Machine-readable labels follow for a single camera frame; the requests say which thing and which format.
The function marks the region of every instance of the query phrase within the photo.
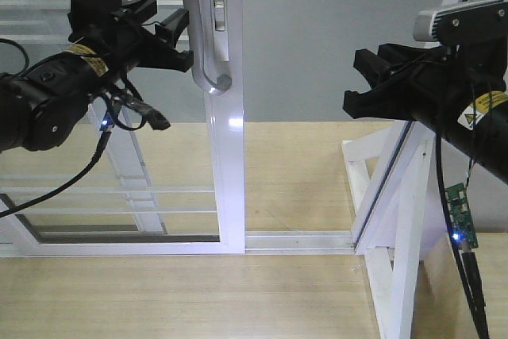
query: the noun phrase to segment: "glass pane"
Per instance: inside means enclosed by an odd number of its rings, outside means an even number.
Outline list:
[[[418,46],[414,19],[441,0],[243,2],[248,230],[349,230],[341,141],[390,124],[342,110],[345,91],[369,90],[355,51]]]
[[[7,6],[0,10],[0,37],[23,44],[32,64],[68,46],[69,0],[6,1]],[[159,13],[149,21],[162,21],[182,4],[181,0],[157,1]],[[154,33],[155,26],[146,29]],[[177,49],[188,50],[187,32]],[[0,44],[0,56],[0,72],[21,69],[22,56],[10,46]],[[175,237],[216,241],[217,207],[202,91],[190,72],[135,68],[129,79],[144,100],[171,121],[172,127],[161,132],[147,125],[133,133],[132,139],[130,135],[124,140],[112,138],[109,152],[87,176],[65,193],[34,206],[21,216],[22,221],[46,241],[72,242],[77,238],[83,242],[84,236],[90,241],[94,229],[101,241],[106,234],[126,242],[139,237],[150,241],[155,236],[156,241],[180,240]],[[100,121],[105,110],[100,100],[94,102],[94,109]],[[81,171],[98,140],[98,126],[93,114],[89,116],[58,148],[3,152],[0,191],[20,204]],[[133,124],[139,121],[137,115],[129,116]],[[201,233],[208,237],[200,238]]]

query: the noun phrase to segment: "white wooden frame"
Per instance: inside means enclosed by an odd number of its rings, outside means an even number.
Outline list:
[[[425,253],[422,249],[429,249],[421,247],[421,234],[431,136],[417,122],[396,121],[385,132],[343,145],[356,208],[352,239],[356,254],[365,255],[382,339],[410,339],[418,262]],[[376,152],[375,147],[383,148]],[[370,179],[365,160],[374,156],[379,158]],[[394,248],[393,267],[389,247]]]

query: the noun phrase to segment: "wooden surface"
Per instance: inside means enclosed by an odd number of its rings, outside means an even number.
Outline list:
[[[245,175],[247,230],[349,229],[352,201],[341,153],[343,140],[354,140],[386,128],[390,122],[249,122],[245,124]],[[167,132],[142,129],[137,133],[144,162],[155,186],[213,186],[206,124],[174,124]],[[93,152],[97,134],[78,124],[60,148],[48,152],[9,150],[0,156],[0,174],[56,174],[56,179],[2,180],[8,187],[56,187],[84,167]],[[108,160],[75,187],[115,187]],[[24,198],[38,195],[23,195]],[[213,194],[158,194],[161,208],[214,210]],[[119,194],[59,195],[40,206],[125,207]],[[99,217],[37,216],[42,225],[87,224]],[[214,232],[217,219],[209,214],[169,217],[175,231]],[[125,224],[131,217],[101,216],[107,224]]]
[[[446,323],[434,306],[425,267],[423,263],[420,263],[414,296],[411,339],[449,339],[446,333]]]
[[[245,126],[247,230],[350,229],[341,142],[390,122],[251,122]]]
[[[377,339],[354,256],[0,260],[2,339]]]
[[[483,281],[487,323],[492,339],[503,339],[508,332],[508,234],[480,233],[475,249]],[[425,259],[425,271],[433,296],[433,308],[441,332],[449,339],[476,339],[471,315],[456,270],[447,237],[443,237]]]

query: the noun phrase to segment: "robotic arm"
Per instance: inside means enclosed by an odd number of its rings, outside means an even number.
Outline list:
[[[119,106],[136,111],[153,129],[169,127],[126,77],[135,67],[185,72],[193,64],[192,52],[175,49],[189,24],[188,11],[177,10],[151,34],[143,23],[156,13],[156,0],[71,0],[74,44],[20,74],[0,74],[0,152],[61,145],[97,97],[120,127]],[[115,85],[119,79],[125,88]]]
[[[436,48],[397,44],[356,51],[371,90],[346,91],[353,118],[419,121],[508,183],[506,71],[508,2],[465,2],[419,13],[414,37]]]

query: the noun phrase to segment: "black cable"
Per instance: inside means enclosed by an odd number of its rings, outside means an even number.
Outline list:
[[[455,80],[458,81],[458,75],[454,75]],[[436,125],[436,176],[437,176],[437,188],[439,190],[439,196],[441,201],[441,207],[443,210],[444,222],[446,223],[446,229],[448,233],[448,239],[450,241],[450,245],[452,246],[452,253],[455,259],[457,271],[459,272],[460,282],[462,283],[462,288],[464,289],[464,294],[466,300],[468,302],[469,311],[471,313],[473,322],[475,324],[476,332],[479,335],[480,339],[488,339],[488,328],[487,328],[487,320],[482,314],[484,311],[478,311],[476,308],[475,300],[473,298],[471,288],[468,282],[468,277],[466,275],[466,271],[464,269],[464,264],[460,257],[459,246],[455,239],[453,238],[453,224],[452,219],[450,218],[450,211],[448,208],[448,200],[446,198],[446,190],[445,190],[445,181],[443,175],[443,158],[441,152],[441,141],[442,141],[442,133],[443,128],[445,126],[445,112],[446,112],[446,99],[447,99],[447,88],[442,89],[441,99],[439,102],[438,110],[437,110],[437,125]]]
[[[38,63],[34,64],[32,67],[30,68],[24,68],[22,71],[20,71],[19,73],[17,73],[16,75],[25,75],[27,70],[33,70],[33,69],[36,69],[38,68],[39,66],[41,65],[44,65],[46,64],[47,62],[49,61],[53,61],[54,59],[58,59],[59,57],[69,57],[69,56],[75,56],[75,57],[83,57],[83,58],[96,58],[96,59],[103,59],[107,56],[111,55],[110,52],[104,54],[104,55],[97,55],[97,54],[89,54],[89,53],[74,53],[74,52],[69,52],[69,51],[63,51],[63,52],[59,52],[59,53],[56,53],[55,55],[51,55],[49,57],[46,57],[45,59],[39,61]]]
[[[437,65],[437,66],[442,66],[442,67],[448,66],[448,63],[440,63],[438,61],[431,61],[431,60],[420,60],[418,58],[418,59],[415,59],[412,61],[408,61],[407,63],[393,65],[390,67],[390,69],[388,69],[388,71],[390,72],[391,75],[397,75],[398,73],[405,71],[409,67],[411,67],[413,65],[419,65],[419,64],[431,64],[431,65]]]
[[[464,294],[468,301],[469,311],[473,318],[473,322],[475,323],[476,332],[480,339],[488,339],[488,327],[487,327],[487,319],[485,317],[485,310],[483,308],[476,309],[475,301],[473,299],[473,295],[471,292],[471,288],[469,286],[468,278],[466,272],[464,270],[464,264],[460,258],[458,245],[453,238],[453,225],[452,220],[450,218],[450,211],[448,209],[448,201],[446,198],[446,190],[445,190],[445,182],[443,176],[443,160],[441,155],[441,139],[442,139],[442,129],[443,129],[443,121],[445,115],[445,99],[446,93],[443,91],[441,104],[438,110],[438,121],[436,127],[436,175],[437,175],[437,186],[439,189],[439,195],[441,200],[441,205],[443,209],[444,221],[446,222],[446,228],[448,230],[448,239],[450,241],[450,245],[452,246],[453,257],[456,262],[457,270],[460,275],[460,282],[462,283],[462,287],[464,289]]]
[[[478,157],[481,154],[481,152],[483,151],[485,144],[487,143],[487,138],[489,136],[489,132],[491,131],[491,127],[492,127],[492,113],[491,113],[492,103],[493,103],[492,86],[491,86],[491,82],[488,80],[487,80],[487,88],[489,90],[489,107],[487,109],[487,114],[485,115],[485,118],[487,119],[487,124],[486,124],[487,127],[485,128],[486,131],[485,131],[485,134],[483,134],[482,142],[480,143],[478,150],[476,151],[474,163],[476,163],[478,161]]]
[[[68,182],[62,184],[60,187],[56,188],[55,190],[48,192],[45,195],[42,195],[38,198],[35,198],[33,200],[30,200],[29,202],[24,202],[23,204],[20,204],[19,206],[15,206],[13,208],[9,208],[8,210],[4,210],[0,212],[0,218],[4,218],[5,216],[9,216],[11,214],[15,214],[19,212],[20,210],[24,210],[26,208],[29,208],[31,206],[35,206],[36,204],[43,202],[45,200],[48,200],[49,198],[52,198],[53,196],[56,196],[60,192],[68,189],[73,184],[77,183],[79,180],[81,180],[84,175],[86,175],[90,170],[93,168],[94,165],[97,164],[99,159],[101,159],[101,155],[104,152],[106,145],[108,143],[108,140],[110,139],[111,131],[103,131],[101,134],[101,137],[98,140],[97,147],[95,148],[95,153],[92,156],[90,163],[83,169],[81,172],[76,175],[74,178],[70,179]]]
[[[391,74],[391,77],[386,80],[383,84],[386,85],[387,83],[389,83],[390,81],[398,81],[398,79],[395,79],[394,77],[398,74],[400,74],[402,71],[406,70],[409,66],[411,65],[415,65],[415,64],[419,64],[419,63],[422,63],[422,64],[436,64],[436,65],[448,65],[448,63],[438,63],[436,61],[428,61],[428,60],[422,60],[421,62],[417,62],[416,60],[413,60],[413,61],[410,61],[408,63],[404,63],[402,64],[403,67],[399,68],[398,70],[396,70],[394,73]],[[414,122],[412,121],[408,121],[406,122],[406,124],[404,125],[404,130],[402,131],[401,133],[401,137],[400,137],[400,140],[397,142],[397,145],[395,146],[392,154],[391,154],[391,158],[390,158],[390,162],[388,163],[387,165],[387,168],[389,169],[388,171],[386,171],[384,174],[383,174],[383,178],[381,179],[381,182],[380,182],[380,185],[374,195],[374,198],[373,198],[373,202],[372,204],[369,206],[369,209],[368,209],[368,212],[367,212],[367,215],[365,216],[365,219],[364,219],[364,222],[360,228],[360,231],[358,233],[358,235],[355,237],[355,240],[356,238],[358,237],[362,237],[362,235],[364,234],[364,231],[365,229],[367,228],[367,225],[368,225],[368,221],[369,219],[371,218],[372,216],[372,213],[374,212],[374,208],[377,204],[377,202],[379,201],[379,198],[381,196],[381,194],[383,193],[383,188],[384,186],[386,185],[387,183],[387,180],[388,180],[388,177],[391,173],[391,169],[394,167],[394,163],[395,161],[397,160],[398,158],[398,155],[400,154],[400,152],[402,151],[402,147],[404,146],[404,143],[406,142],[406,138],[407,136],[409,135],[410,133],[410,130],[412,128],[412,125],[413,125]]]
[[[466,190],[469,187],[469,182],[471,180],[471,173],[473,171],[473,167],[475,166],[474,152],[475,152],[475,140],[476,140],[476,94],[475,94],[475,85],[473,82],[469,82],[471,85],[471,94],[472,94],[472,104],[473,104],[473,130],[471,131],[471,153],[469,155],[468,162],[468,176],[466,178]]]
[[[120,129],[127,131],[136,131],[141,129],[146,123],[145,119],[142,118],[141,123],[137,127],[127,126],[125,123],[120,121],[120,119],[118,119],[117,114],[114,112],[113,103],[108,98],[108,96],[105,94],[100,94],[99,97],[102,98],[102,101],[104,101],[104,103],[106,104],[108,114],[111,116],[111,119],[113,119],[114,124],[117,125]]]
[[[150,25],[158,24],[160,25],[160,21],[152,21],[151,23],[142,24],[143,27],[148,27]]]
[[[0,38],[0,43],[2,44],[8,44],[8,45],[12,45],[13,47],[17,48],[21,54],[23,55],[23,57],[25,58],[25,65],[23,66],[23,69],[21,69],[18,73],[16,73],[15,75],[20,75],[21,73],[23,73],[24,71],[26,71],[26,69],[29,67],[30,65],[30,58],[29,58],[29,54],[26,52],[26,50],[23,48],[23,46],[19,43],[17,43],[16,41],[14,40],[11,40],[11,39],[3,39],[3,38]]]
[[[130,80],[127,78],[127,72],[126,71],[120,71],[120,79],[124,83],[125,88],[130,91],[134,97],[139,99],[140,101],[143,101],[143,98],[141,97],[141,94],[139,91],[137,91],[136,87],[133,83],[130,82]]]

